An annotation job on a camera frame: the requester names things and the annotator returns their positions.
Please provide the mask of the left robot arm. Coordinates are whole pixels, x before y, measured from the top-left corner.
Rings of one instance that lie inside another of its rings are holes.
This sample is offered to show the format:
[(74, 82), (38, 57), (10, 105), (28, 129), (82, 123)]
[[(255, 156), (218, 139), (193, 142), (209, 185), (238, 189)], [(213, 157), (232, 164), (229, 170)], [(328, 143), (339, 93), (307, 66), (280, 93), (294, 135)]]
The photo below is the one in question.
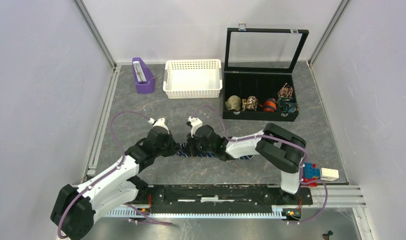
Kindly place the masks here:
[(166, 126), (154, 125), (109, 168), (77, 186), (67, 184), (57, 195), (50, 220), (60, 239), (82, 239), (101, 217), (120, 205), (144, 203), (148, 190), (134, 183), (138, 173), (155, 159), (175, 154), (175, 142)]

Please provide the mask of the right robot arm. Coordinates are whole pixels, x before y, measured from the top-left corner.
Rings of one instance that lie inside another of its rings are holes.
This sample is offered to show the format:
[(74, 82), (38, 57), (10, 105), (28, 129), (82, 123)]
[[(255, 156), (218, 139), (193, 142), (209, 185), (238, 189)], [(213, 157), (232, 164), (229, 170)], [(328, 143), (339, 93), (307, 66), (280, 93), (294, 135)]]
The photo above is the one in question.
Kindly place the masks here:
[(300, 136), (268, 123), (257, 133), (242, 137), (221, 137), (210, 125), (189, 120), (191, 128), (184, 153), (190, 156), (209, 155), (221, 161), (260, 155), (280, 170), (280, 199), (293, 204), (300, 198), (300, 168), (308, 152), (307, 142)]

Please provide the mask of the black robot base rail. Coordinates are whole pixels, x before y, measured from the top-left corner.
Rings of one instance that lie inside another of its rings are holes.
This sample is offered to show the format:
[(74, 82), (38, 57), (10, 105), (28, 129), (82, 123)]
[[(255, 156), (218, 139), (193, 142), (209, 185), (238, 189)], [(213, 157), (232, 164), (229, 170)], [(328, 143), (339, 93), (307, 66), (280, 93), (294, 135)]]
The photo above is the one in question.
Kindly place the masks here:
[(142, 188), (133, 204), (148, 204), (155, 214), (267, 214), (273, 206), (312, 205), (311, 190), (296, 194), (268, 184), (155, 184)]

